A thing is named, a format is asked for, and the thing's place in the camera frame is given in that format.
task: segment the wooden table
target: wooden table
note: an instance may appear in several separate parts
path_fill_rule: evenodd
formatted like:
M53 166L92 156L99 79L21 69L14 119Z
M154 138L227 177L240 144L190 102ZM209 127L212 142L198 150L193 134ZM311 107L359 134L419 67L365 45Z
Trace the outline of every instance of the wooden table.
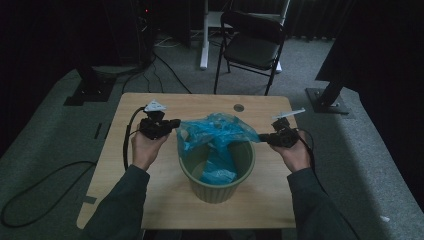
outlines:
M110 192L124 174L122 145L125 128L132 114L152 99L167 106L164 119L202 119L213 112L235 115L252 126L257 133L273 131L271 118L282 111L291 111L285 97L148 94L126 93L122 96L87 197L94 204L84 202L77 226L84 228L99 202ZM244 111L234 110L241 104ZM133 130L146 115L140 112ZM294 117L288 117L296 127ZM234 195L224 203L210 204L199 200L190 188L178 161L175 130L162 146L157 160L151 165L151 175L144 204L143 229L237 229L237 228L293 228L295 227L292 199L287 183L290 171L281 157L266 143L253 143L256 163L251 175L240 184ZM128 159L131 159L129 146Z

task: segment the chair leg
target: chair leg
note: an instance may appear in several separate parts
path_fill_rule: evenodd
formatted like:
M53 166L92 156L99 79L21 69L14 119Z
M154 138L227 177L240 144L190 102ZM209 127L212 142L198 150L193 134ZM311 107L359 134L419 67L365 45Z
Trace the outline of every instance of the chair leg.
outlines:
M227 60L227 70L228 70L228 73L231 72L231 70L230 70L230 62L228 60Z
M277 63L278 62L274 62L274 66L272 67L271 75L269 76L268 84L267 84L266 90L265 90L265 96L268 96L269 88L271 87L272 82L274 81L274 76L275 76L275 70L277 68Z
M222 60L222 51L223 51L223 44L221 44L221 49L219 50L219 58L218 58L218 66L216 67L216 75L215 75L215 85L213 88L213 94L216 94L216 89L218 87L218 78L219 78L219 70L221 68L221 60Z

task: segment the white tag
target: white tag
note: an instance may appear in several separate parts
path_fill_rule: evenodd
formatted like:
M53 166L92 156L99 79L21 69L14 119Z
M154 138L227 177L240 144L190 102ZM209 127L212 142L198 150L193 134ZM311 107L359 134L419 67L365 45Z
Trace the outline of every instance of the white tag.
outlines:
M145 112L155 112L166 110L166 106L158 103L156 99L153 99L147 106L144 108Z

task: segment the black metal chair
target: black metal chair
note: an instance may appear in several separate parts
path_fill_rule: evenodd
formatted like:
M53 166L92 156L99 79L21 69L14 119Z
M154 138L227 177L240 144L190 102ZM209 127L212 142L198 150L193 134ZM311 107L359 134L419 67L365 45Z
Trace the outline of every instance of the black metal chair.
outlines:
M214 94L218 87L221 60L224 57L227 61L228 72L231 72L230 66L233 66L268 76L265 96L268 95L286 37L281 23L249 13L226 11L221 15L221 34L223 40Z

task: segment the green bucket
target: green bucket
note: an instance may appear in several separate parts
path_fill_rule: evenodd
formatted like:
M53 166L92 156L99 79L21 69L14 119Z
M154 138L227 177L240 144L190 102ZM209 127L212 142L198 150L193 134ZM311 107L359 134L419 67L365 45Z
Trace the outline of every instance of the green bucket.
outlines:
M209 155L207 144L194 148L186 157L180 156L181 168L190 181L191 189L200 200L207 203L225 202L252 172L255 165L255 149L251 142L233 142L228 145L228 150L233 157L237 179L225 185L211 185L199 180Z

